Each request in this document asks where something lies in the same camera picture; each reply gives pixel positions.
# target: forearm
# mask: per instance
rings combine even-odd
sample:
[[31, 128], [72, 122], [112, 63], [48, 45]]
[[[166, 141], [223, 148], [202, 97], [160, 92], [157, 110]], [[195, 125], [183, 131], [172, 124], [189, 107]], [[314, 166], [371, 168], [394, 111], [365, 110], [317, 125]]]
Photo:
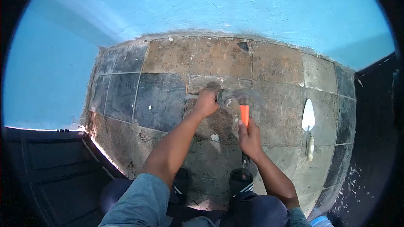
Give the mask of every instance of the forearm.
[[191, 111], [152, 150], [141, 172], [158, 176], [171, 189], [175, 174], [184, 162], [192, 137], [202, 119], [198, 113]]
[[289, 209], [299, 207], [295, 186], [270, 158], [261, 152], [253, 161], [258, 167], [267, 194], [278, 197]]

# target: concrete floor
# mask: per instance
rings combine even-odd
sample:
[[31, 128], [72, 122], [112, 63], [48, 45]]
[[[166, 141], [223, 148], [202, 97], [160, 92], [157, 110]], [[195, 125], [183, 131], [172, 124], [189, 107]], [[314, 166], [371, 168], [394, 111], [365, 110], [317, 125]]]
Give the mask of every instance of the concrete floor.
[[[112, 162], [134, 179], [153, 146], [192, 109], [195, 99], [186, 100], [187, 93], [198, 94], [207, 86], [256, 89], [266, 106], [253, 103], [250, 112], [261, 128], [263, 149], [295, 184], [307, 216], [326, 181], [341, 138], [337, 133], [352, 138], [355, 131], [338, 132], [341, 87], [336, 69], [341, 67], [317, 56], [251, 39], [173, 37], [127, 42], [100, 51], [84, 119], [88, 133]], [[306, 161], [301, 128], [307, 98], [316, 116], [312, 162]], [[198, 127], [183, 164], [192, 173], [188, 205], [226, 207], [229, 173], [241, 165], [238, 119], [238, 107], [231, 102]], [[211, 140], [212, 134], [218, 134], [218, 142]], [[255, 164], [251, 171], [254, 192], [266, 194]]]

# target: hammer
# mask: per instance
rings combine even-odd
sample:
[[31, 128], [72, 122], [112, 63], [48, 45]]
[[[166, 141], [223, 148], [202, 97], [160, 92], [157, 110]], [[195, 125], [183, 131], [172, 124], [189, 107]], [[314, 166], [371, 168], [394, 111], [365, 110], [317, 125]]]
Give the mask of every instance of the hammer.
[[[264, 100], [260, 96], [260, 94], [250, 88], [240, 88], [240, 89], [235, 89], [235, 90], [226, 90], [226, 89], [220, 89], [219, 92], [217, 93], [216, 97], [216, 102], [219, 105], [224, 105], [227, 100], [230, 100], [234, 98], [238, 104], [240, 105], [240, 113], [241, 113], [241, 120], [243, 123], [248, 127], [249, 126], [249, 120], [250, 120], [250, 101], [251, 98], [253, 98], [255, 101], [258, 101], [259, 103], [265, 105]], [[242, 159], [242, 164], [241, 164], [241, 170], [242, 170], [242, 176], [241, 178], [243, 180], [249, 180], [250, 179], [250, 157], [246, 155], [245, 153], [241, 152], [241, 159]]]

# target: foot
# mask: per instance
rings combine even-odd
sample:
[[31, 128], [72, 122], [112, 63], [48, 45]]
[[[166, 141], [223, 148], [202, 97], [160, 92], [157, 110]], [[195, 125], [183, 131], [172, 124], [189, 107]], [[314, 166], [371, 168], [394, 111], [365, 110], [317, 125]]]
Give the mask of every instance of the foot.
[[175, 175], [171, 189], [169, 203], [184, 205], [187, 201], [188, 189], [191, 184], [191, 175], [188, 169], [180, 168]]
[[240, 192], [248, 192], [253, 190], [254, 179], [251, 173], [249, 176], [250, 177], [248, 179], [243, 179], [241, 169], [234, 169], [230, 173], [229, 187], [230, 187], [230, 195], [232, 197], [235, 197], [235, 195]]

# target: hand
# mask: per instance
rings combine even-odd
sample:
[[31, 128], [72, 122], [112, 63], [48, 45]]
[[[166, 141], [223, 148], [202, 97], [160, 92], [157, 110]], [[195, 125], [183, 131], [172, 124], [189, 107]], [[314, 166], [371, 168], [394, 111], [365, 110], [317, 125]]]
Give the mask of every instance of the hand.
[[194, 111], [202, 119], [214, 113], [219, 108], [219, 104], [216, 103], [216, 96], [218, 91], [218, 89], [205, 89], [199, 93]]
[[241, 119], [238, 121], [238, 142], [241, 150], [255, 161], [263, 153], [261, 147], [261, 131], [250, 117], [249, 127]]

